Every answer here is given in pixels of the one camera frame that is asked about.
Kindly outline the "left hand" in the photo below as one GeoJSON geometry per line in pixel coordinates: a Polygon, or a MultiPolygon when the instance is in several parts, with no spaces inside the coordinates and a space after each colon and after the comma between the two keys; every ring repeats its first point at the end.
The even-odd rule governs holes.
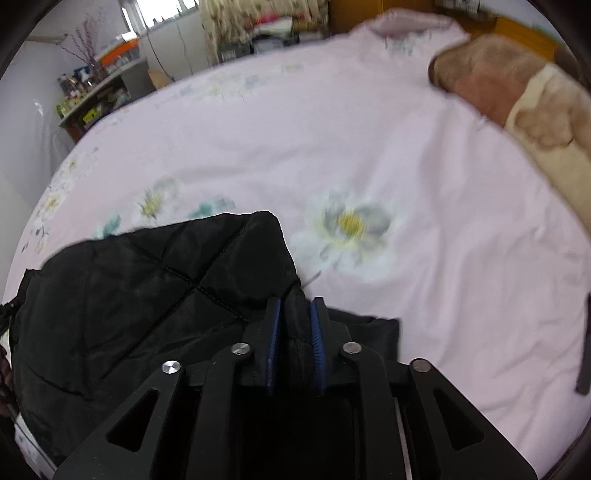
{"type": "Polygon", "coordinates": [[[1,386],[1,415],[9,417],[13,400],[12,369],[7,358],[7,352],[0,347],[0,386],[1,386]]]}

